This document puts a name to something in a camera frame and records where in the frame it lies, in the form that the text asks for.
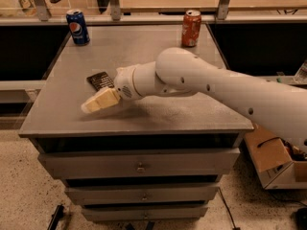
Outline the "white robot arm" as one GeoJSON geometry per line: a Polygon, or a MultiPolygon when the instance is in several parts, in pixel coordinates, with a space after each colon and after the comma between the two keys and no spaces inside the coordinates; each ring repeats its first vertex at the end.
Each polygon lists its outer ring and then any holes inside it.
{"type": "Polygon", "coordinates": [[[104,85],[82,104],[93,113],[120,101],[201,92],[307,150],[307,90],[220,69],[182,48],[168,48],[155,61],[119,68],[111,87],[104,85]]]}

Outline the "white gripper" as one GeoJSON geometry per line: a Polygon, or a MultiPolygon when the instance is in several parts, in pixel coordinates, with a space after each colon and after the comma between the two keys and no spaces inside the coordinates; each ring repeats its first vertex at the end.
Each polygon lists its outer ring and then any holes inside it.
{"type": "Polygon", "coordinates": [[[84,113],[93,113],[118,104],[121,98],[125,101],[142,99],[134,84],[134,73],[137,67],[138,64],[117,68],[117,75],[114,78],[114,87],[117,91],[110,87],[101,88],[94,96],[82,104],[82,111],[84,113]]]}

